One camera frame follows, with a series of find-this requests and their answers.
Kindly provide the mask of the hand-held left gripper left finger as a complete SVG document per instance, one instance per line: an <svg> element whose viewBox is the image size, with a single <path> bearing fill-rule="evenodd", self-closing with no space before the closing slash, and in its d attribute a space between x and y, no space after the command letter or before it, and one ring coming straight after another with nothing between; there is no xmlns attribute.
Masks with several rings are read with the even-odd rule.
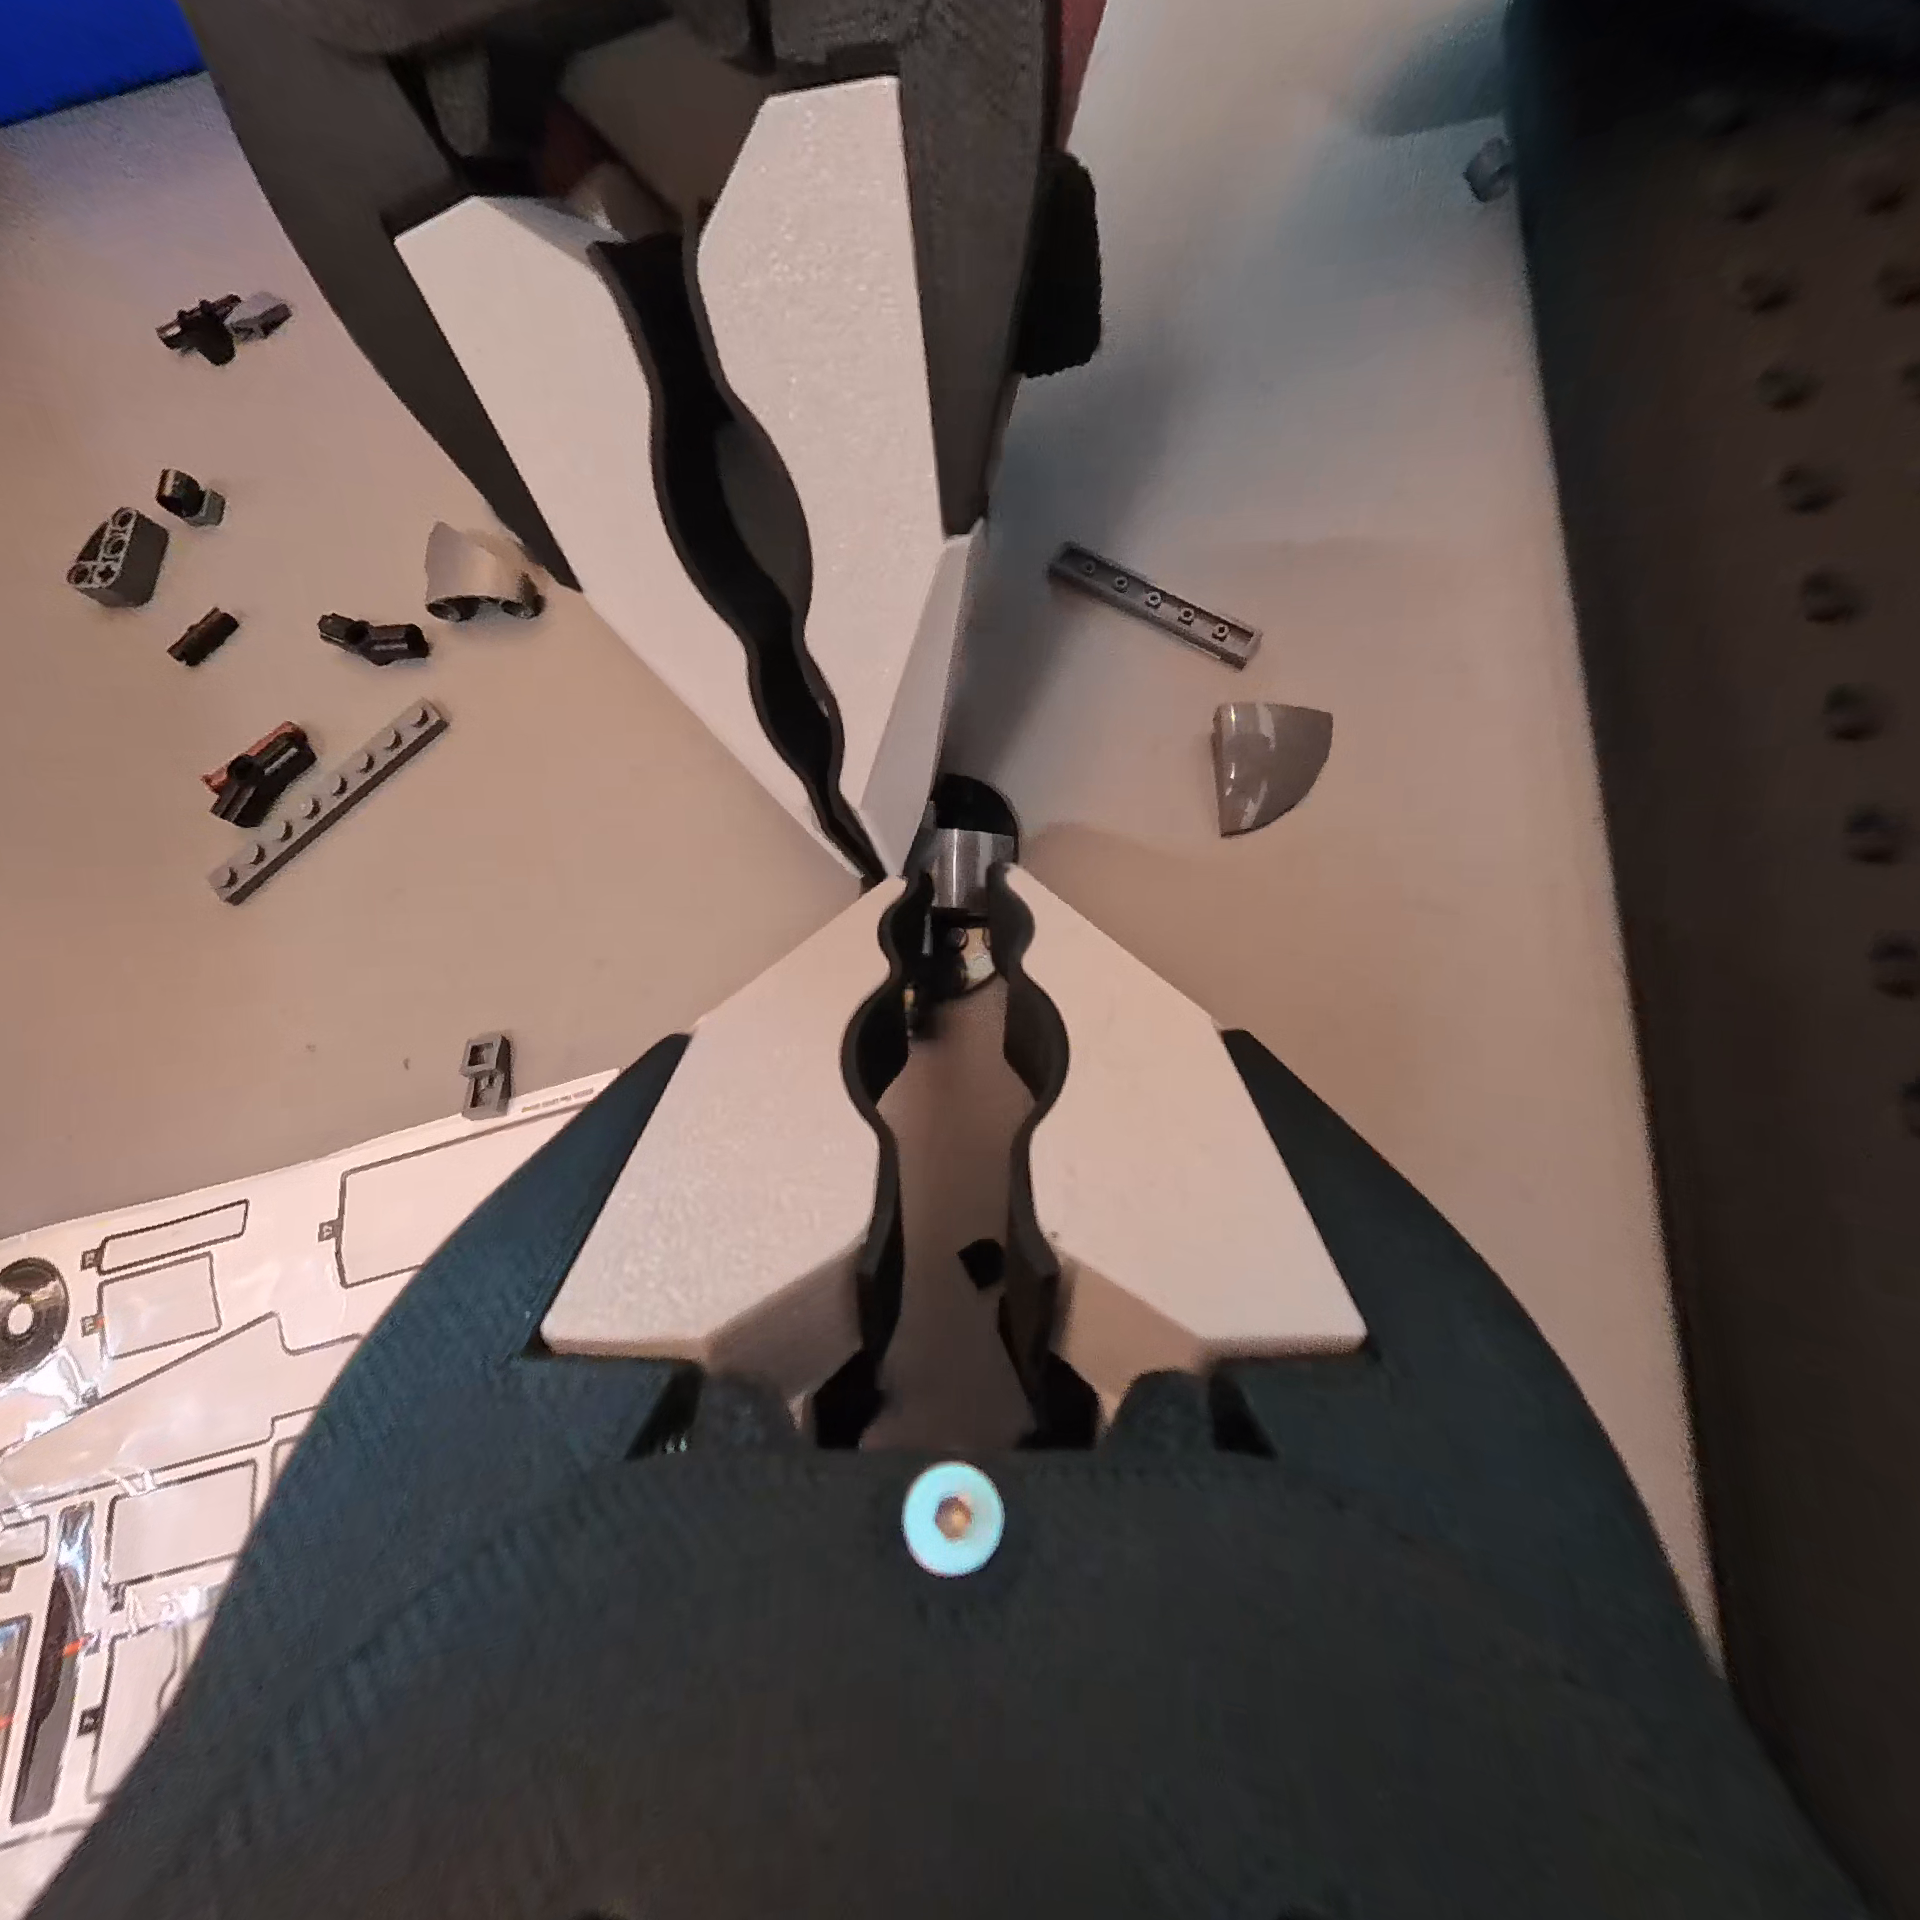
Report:
<svg viewBox="0 0 1920 1920"><path fill-rule="evenodd" d="M550 1350L746 1375L823 1444L880 1412L903 1304L897 1136L926 883L887 880L710 1009L543 1324Z"/></svg>

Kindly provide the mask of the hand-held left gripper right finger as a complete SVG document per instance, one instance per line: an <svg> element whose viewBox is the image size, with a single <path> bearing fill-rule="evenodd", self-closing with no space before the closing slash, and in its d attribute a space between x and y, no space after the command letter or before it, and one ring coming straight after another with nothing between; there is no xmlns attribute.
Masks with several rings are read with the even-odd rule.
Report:
<svg viewBox="0 0 1920 1920"><path fill-rule="evenodd" d="M1043 1444L1147 1375L1361 1350L1368 1331L1226 1030L1023 868L995 870L1011 1149L1000 1331Z"/></svg>

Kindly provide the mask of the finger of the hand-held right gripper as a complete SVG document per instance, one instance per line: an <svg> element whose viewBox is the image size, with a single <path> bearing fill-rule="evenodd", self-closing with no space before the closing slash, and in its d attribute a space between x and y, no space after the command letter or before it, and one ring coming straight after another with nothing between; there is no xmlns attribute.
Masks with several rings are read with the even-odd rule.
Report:
<svg viewBox="0 0 1920 1920"><path fill-rule="evenodd" d="M882 875L839 790L841 727L796 597L729 503L742 419L681 238L465 198L396 249L591 607L844 865Z"/></svg>
<svg viewBox="0 0 1920 1920"><path fill-rule="evenodd" d="M696 272L727 384L801 497L836 793L897 872L937 776L982 535L944 528L899 79L764 102Z"/></svg>

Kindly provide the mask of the black plate lego assembly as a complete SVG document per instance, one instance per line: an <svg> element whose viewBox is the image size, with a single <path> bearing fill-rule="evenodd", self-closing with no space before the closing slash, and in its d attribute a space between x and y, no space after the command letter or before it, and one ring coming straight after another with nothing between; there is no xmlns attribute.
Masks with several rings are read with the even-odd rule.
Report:
<svg viewBox="0 0 1920 1920"><path fill-rule="evenodd" d="M929 911L910 951L906 1030L934 1035L947 1003L995 975L991 875L1019 857L1019 820L1001 790L971 774L937 774L907 857L907 877L929 880Z"/></svg>

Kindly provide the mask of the lego sticker sheet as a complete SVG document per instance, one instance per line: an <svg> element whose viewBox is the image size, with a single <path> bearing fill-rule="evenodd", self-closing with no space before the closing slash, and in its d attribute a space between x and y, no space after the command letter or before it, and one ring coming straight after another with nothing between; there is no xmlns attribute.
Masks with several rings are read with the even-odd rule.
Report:
<svg viewBox="0 0 1920 1920"><path fill-rule="evenodd" d="M609 1083L4 1239L4 1907L114 1792L358 1342Z"/></svg>

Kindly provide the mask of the grey curved lego slope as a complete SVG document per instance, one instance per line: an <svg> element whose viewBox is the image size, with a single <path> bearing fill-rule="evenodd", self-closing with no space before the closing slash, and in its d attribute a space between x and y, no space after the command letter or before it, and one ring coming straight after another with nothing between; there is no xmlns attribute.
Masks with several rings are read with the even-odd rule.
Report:
<svg viewBox="0 0 1920 1920"><path fill-rule="evenodd" d="M423 605L451 625L478 616L536 619L544 592L514 540L436 521L423 551Z"/></svg>

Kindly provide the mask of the long light grey lego plate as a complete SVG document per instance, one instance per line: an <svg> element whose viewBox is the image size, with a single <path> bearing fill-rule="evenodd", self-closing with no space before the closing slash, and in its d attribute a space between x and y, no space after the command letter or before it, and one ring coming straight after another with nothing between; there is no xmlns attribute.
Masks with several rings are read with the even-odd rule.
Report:
<svg viewBox="0 0 1920 1920"><path fill-rule="evenodd" d="M256 896L446 732L449 712L440 703L408 703L359 747L298 782L241 848L208 872L211 894L226 905Z"/></svg>

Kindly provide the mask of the dark grey thick lego liftarm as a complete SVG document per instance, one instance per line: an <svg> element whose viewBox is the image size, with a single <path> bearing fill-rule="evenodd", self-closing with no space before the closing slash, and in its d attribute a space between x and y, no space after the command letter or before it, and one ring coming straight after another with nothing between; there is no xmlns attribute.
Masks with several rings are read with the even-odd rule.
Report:
<svg viewBox="0 0 1920 1920"><path fill-rule="evenodd" d="M168 544L169 535L156 518L134 507L118 509L87 535L65 581L98 607L144 607L154 599Z"/></svg>

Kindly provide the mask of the grey quarter dome lego piece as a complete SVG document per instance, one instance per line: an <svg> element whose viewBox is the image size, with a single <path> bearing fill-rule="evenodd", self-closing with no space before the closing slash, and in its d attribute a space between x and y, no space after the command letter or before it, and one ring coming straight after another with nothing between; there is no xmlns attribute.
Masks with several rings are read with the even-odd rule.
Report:
<svg viewBox="0 0 1920 1920"><path fill-rule="evenodd" d="M1220 703L1211 719L1219 835L1259 831L1295 812L1328 766L1334 732L1334 712L1313 705Z"/></svg>

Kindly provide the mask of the grey grooved lego plate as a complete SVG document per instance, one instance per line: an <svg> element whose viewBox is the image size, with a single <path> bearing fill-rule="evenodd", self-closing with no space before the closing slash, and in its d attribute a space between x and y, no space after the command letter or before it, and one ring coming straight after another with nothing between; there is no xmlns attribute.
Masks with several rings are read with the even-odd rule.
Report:
<svg viewBox="0 0 1920 1920"><path fill-rule="evenodd" d="M1048 575L1090 604L1123 613L1233 670L1244 670L1257 657L1263 643L1257 625L1211 609L1082 544L1062 544L1048 559Z"/></svg>

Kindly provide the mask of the black connector with grey band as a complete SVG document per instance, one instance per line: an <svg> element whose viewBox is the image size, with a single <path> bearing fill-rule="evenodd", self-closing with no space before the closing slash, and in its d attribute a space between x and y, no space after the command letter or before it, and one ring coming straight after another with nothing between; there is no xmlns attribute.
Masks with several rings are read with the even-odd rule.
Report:
<svg viewBox="0 0 1920 1920"><path fill-rule="evenodd" d="M280 294L217 294L179 309L156 326L156 334L169 351L193 355L212 367L224 367L241 345L267 340L292 315L296 309Z"/></svg>

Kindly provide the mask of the black connector with brown axle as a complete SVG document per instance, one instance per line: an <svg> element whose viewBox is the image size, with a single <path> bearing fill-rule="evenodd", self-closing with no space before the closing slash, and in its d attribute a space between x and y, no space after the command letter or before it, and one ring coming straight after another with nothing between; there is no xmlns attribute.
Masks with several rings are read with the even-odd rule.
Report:
<svg viewBox="0 0 1920 1920"><path fill-rule="evenodd" d="M286 721L203 774L211 816L233 827L264 825L286 796L319 764L308 732Z"/></svg>

